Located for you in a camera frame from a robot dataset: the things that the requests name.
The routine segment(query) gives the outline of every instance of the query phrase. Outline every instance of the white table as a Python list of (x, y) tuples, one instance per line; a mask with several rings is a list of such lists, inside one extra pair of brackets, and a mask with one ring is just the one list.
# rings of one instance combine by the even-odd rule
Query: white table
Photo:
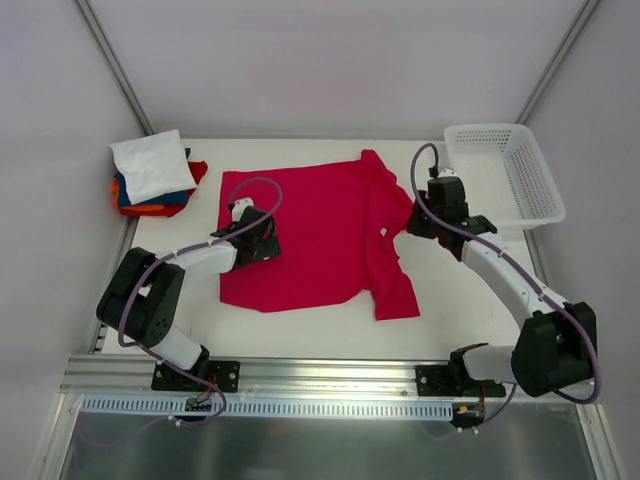
[[(142, 217), (133, 246), (165, 252), (205, 239), (216, 229), (222, 173), (317, 165), (360, 157), (374, 149), (398, 183), (411, 192), (409, 166), (422, 144), (386, 140), (183, 140), (192, 159), (209, 172), (186, 209), (173, 218)], [(444, 144), (441, 162), (446, 165)], [(430, 153), (418, 169), (425, 184)], [(491, 219), (497, 205), (472, 205)], [(521, 231), (500, 232), (511, 253), (528, 269), (531, 259)], [(477, 342), (515, 344), (518, 328), (507, 309), (474, 272), (458, 263), (435, 240), (400, 234), (395, 240), (400, 265), (411, 278), (421, 316), (376, 322), (371, 294), (329, 307), (262, 314), (221, 304), (219, 276), (186, 286), (175, 322), (212, 355), (233, 357), (361, 360), (442, 360), (459, 347)], [(126, 349), (135, 353), (137, 349)], [(124, 353), (109, 330), (104, 353)]]

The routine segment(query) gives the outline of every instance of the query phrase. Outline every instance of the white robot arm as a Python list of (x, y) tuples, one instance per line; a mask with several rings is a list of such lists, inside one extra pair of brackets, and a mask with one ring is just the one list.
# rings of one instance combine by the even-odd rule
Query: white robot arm
[(577, 320), (595, 352), (593, 310), (585, 303), (568, 303), (505, 255), (502, 237), (491, 222), (483, 216), (469, 216), (464, 186), (455, 172), (447, 170), (440, 175), (437, 168), (432, 168), (430, 173), (434, 178), (428, 181), (427, 191), (418, 191), (420, 201), (414, 206), (409, 233), (437, 238), (486, 282), (521, 330), (515, 346), (485, 343), (452, 352), (444, 375), (440, 372), (437, 378), (427, 379), (433, 380), (431, 388), (435, 385), (449, 395), (474, 395), (483, 381), (495, 380), (517, 383), (537, 397), (592, 378), (589, 348), (559, 309)]
[[(200, 370), (207, 370), (202, 364), (208, 361), (209, 352), (173, 324), (183, 284), (281, 254), (272, 217), (228, 241), (211, 245), (214, 239), (236, 232), (266, 215), (253, 206), (250, 198), (235, 201), (230, 209), (231, 224), (211, 234), (209, 248), (175, 256), (153, 271), (138, 291), (125, 324), (124, 333), (128, 337), (197, 377), (202, 377)], [(163, 257), (156, 257), (142, 248), (129, 250), (98, 304), (98, 318), (118, 330), (126, 302), (136, 284), (145, 270)]]

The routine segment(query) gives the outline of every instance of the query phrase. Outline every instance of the red t-shirt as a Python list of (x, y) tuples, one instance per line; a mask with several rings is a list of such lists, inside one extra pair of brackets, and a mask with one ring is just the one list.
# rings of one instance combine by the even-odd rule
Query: red t-shirt
[[(275, 213), (282, 255), (220, 277), (220, 301), (261, 312), (335, 305), (371, 291), (377, 320), (420, 315), (413, 287), (398, 265), (393, 238), (405, 230), (413, 203), (373, 150), (360, 160), (257, 172), (225, 172), (218, 226), (231, 221), (228, 200), (256, 176), (280, 184)], [(238, 193), (269, 210), (272, 185), (255, 182)]]

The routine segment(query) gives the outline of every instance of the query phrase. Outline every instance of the white laundry basket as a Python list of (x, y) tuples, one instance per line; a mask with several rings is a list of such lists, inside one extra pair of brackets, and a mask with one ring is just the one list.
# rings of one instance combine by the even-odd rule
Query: white laundry basket
[(485, 215), (498, 228), (519, 229), (565, 217), (540, 147), (524, 125), (459, 125), (447, 128), (444, 139), (472, 215)]

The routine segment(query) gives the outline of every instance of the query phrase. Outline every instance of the black mounting bracket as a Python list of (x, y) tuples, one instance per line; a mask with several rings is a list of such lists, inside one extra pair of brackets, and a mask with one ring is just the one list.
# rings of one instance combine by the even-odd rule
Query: black mounting bracket
[[(240, 380), (240, 362), (209, 360), (200, 369), (201, 378), (214, 379), (214, 384), (224, 393), (237, 393)], [(194, 382), (175, 372), (164, 363), (156, 365), (151, 380), (151, 390), (156, 392), (204, 392), (205, 385)]]
[(502, 398), (507, 391), (493, 380), (465, 379), (452, 382), (450, 365), (418, 365), (415, 368), (419, 397), (481, 397)]

